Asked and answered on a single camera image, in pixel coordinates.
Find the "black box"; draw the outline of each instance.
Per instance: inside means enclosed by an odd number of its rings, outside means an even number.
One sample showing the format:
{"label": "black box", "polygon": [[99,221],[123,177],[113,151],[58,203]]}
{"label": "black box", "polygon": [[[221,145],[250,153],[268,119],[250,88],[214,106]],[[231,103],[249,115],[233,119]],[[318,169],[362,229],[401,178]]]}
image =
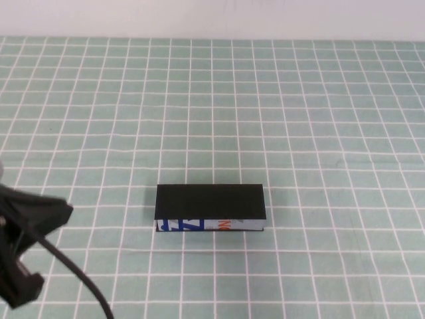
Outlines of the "black box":
{"label": "black box", "polygon": [[261,184],[161,184],[157,231],[262,231],[266,207]]}

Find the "printed graphic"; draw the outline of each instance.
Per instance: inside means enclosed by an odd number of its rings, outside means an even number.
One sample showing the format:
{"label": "printed graphic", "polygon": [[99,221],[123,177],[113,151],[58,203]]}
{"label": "printed graphic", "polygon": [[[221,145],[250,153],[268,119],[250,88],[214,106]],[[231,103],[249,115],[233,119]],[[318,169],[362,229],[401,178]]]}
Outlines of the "printed graphic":
{"label": "printed graphic", "polygon": [[159,231],[260,231],[264,222],[261,219],[159,219],[157,225]]}

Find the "tabletop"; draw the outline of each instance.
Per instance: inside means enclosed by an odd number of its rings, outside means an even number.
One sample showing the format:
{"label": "tabletop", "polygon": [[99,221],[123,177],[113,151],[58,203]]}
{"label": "tabletop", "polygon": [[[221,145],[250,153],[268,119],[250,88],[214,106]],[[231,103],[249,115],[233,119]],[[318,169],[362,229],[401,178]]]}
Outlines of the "tabletop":
{"label": "tabletop", "polygon": [[[117,318],[423,318],[425,43],[0,37],[2,183]],[[262,183],[263,232],[156,233],[158,183]],[[103,318],[36,245],[4,319]]]}

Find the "black clamp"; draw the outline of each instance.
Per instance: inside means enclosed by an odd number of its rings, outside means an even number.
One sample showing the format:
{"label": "black clamp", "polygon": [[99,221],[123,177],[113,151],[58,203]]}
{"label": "black clamp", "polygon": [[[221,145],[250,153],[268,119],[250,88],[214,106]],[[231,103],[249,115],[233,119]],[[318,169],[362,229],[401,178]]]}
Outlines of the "black clamp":
{"label": "black clamp", "polygon": [[66,224],[72,211],[63,199],[32,195],[0,184],[0,297],[12,309],[36,300],[44,284],[39,273],[31,274],[19,260],[36,241],[16,221],[46,236]]}

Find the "white wall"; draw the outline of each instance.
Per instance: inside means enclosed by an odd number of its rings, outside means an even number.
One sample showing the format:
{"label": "white wall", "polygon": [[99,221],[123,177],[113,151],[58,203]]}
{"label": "white wall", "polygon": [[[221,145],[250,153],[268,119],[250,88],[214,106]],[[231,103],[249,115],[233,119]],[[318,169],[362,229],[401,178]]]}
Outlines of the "white wall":
{"label": "white wall", "polygon": [[0,0],[1,35],[425,40],[424,0]]}

